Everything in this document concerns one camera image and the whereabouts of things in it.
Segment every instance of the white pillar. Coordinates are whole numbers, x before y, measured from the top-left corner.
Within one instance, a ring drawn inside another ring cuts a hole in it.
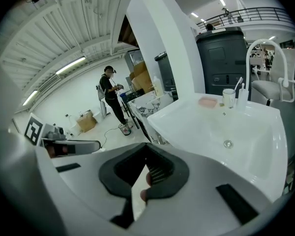
[[[131,0],[126,16],[136,37],[152,81],[154,75],[162,81],[158,62],[154,58],[165,51],[165,46],[151,14],[142,0]]]
[[[175,0],[142,0],[163,40],[179,98],[205,92],[203,69],[191,28]]]

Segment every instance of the person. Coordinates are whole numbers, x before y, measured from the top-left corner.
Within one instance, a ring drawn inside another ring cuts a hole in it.
[[[269,70],[270,69],[270,67],[269,67],[270,63],[269,63],[269,54],[268,54],[267,50],[265,50],[264,60],[265,60],[265,67],[266,67],[267,70]]]
[[[270,62],[270,65],[272,65],[272,62],[273,62],[273,55],[271,52],[269,52],[269,62]]]
[[[210,23],[206,24],[206,29],[207,30],[215,30],[215,27],[211,25]]]
[[[119,90],[119,87],[113,87],[110,83],[109,79],[114,76],[114,69],[108,65],[104,69],[104,74],[100,78],[99,84],[102,87],[103,91],[105,92],[105,100],[106,103],[113,109],[114,114],[116,115],[117,119],[123,124],[127,124],[127,120],[123,116],[123,111],[119,104],[116,91]]]
[[[231,15],[231,13],[229,12],[229,10],[228,10],[227,8],[223,8],[222,10],[224,10],[224,12],[225,12],[225,17],[228,18],[228,23],[229,23],[229,24],[232,24],[232,23],[233,23],[233,22],[232,22],[232,15]]]

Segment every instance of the white sink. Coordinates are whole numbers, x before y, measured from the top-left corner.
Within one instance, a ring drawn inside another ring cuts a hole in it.
[[[209,109],[203,96],[216,98]],[[280,111],[248,102],[244,112],[220,107],[222,97],[195,93],[147,120],[171,145],[224,164],[274,202],[282,194],[287,171],[287,143]]]

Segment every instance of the bucket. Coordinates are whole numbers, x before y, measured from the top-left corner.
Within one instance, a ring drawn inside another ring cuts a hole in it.
[[[131,134],[131,129],[129,128],[128,124],[120,124],[118,126],[118,128],[121,130],[121,132],[125,135],[125,136],[128,136]]]
[[[122,101],[123,102],[126,102],[127,101],[127,95],[126,95],[125,92],[121,93],[119,96],[122,98]]]

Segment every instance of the white chair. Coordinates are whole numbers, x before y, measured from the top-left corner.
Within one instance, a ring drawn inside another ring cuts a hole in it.
[[[287,88],[282,86],[284,78],[284,65],[283,58],[279,52],[275,53],[271,71],[260,70],[254,68],[254,73],[257,75],[258,80],[253,81],[251,86],[260,92],[265,98],[268,99],[266,105],[270,105],[270,100],[280,100],[286,102],[293,102],[295,100],[295,49],[282,49],[287,60],[288,67],[288,80],[289,86]],[[259,80],[257,72],[268,73],[271,81]]]

